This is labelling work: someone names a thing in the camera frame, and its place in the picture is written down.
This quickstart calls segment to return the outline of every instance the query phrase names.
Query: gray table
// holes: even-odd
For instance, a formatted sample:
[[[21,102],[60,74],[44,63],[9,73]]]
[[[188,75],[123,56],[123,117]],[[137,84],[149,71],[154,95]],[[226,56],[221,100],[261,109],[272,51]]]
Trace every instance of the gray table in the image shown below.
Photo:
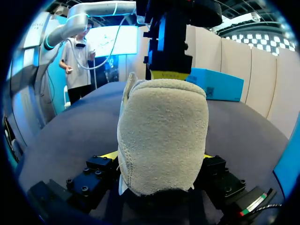
[[[24,155],[19,181],[25,191],[49,179],[64,187],[65,180],[78,175],[90,156],[117,150],[116,131],[124,87],[124,82],[115,82],[93,91],[38,134]],[[246,180],[247,190],[255,186],[265,190],[272,187],[278,191],[274,201],[281,202],[283,196],[272,171],[287,138],[243,103],[208,101],[208,106],[206,153],[224,158],[230,171]],[[209,200],[204,198],[204,204],[208,218],[215,220]],[[101,218],[104,209],[105,199],[91,215]],[[126,222],[134,213],[126,207],[124,210],[127,210],[123,216]]]

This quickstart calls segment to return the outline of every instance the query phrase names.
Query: yellow tape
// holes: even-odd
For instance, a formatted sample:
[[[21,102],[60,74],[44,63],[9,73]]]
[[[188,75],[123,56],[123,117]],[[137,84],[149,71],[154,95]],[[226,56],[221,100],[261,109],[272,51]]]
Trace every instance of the yellow tape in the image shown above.
[[[117,156],[118,156],[118,151],[114,151],[100,157],[107,157],[107,158],[111,158],[112,160],[115,160]]]
[[[213,158],[213,156],[204,155],[204,158]]]
[[[173,71],[159,71],[151,70],[151,79],[176,79],[176,80],[185,80],[189,74],[183,74],[183,73],[178,73],[178,72],[173,72]]]
[[[112,160],[115,160],[117,156],[118,156],[118,151],[114,151],[114,152],[108,153],[108,154],[100,156],[100,157],[108,157],[108,158],[111,158]],[[212,158],[212,157],[213,156],[204,155],[204,158]]]

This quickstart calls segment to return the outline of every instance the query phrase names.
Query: display screen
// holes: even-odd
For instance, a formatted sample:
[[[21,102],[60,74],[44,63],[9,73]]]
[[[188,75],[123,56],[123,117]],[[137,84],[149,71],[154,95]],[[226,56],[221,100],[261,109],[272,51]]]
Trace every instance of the display screen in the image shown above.
[[[93,28],[86,35],[91,48],[95,49],[96,57],[108,56],[119,26]],[[137,54],[137,27],[121,26],[112,55]]]

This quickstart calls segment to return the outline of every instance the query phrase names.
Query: white wall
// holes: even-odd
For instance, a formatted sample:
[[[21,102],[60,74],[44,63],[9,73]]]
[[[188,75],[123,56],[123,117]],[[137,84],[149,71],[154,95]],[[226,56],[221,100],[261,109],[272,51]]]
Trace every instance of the white wall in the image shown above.
[[[280,49],[277,78],[268,120],[290,138],[300,111],[300,57],[297,52]]]
[[[247,44],[222,38],[221,72],[244,80],[241,102],[245,103],[251,73],[251,49]]]
[[[270,111],[277,72],[276,56],[270,52],[251,49],[251,76],[246,104],[267,117]]]
[[[220,36],[204,28],[196,27],[194,67],[221,72],[221,45]]]
[[[127,76],[130,72],[135,72],[139,79],[145,79],[146,64],[144,57],[148,55],[149,38],[143,37],[143,33],[148,31],[148,27],[138,28],[137,37],[137,54],[127,55]]]

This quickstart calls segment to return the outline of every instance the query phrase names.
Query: blue box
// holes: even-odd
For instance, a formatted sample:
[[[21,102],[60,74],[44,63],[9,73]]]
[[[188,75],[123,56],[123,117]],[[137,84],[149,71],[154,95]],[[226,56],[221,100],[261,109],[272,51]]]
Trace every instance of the blue box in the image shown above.
[[[220,72],[192,68],[186,81],[201,87],[206,99],[239,102],[242,96],[244,80]]]

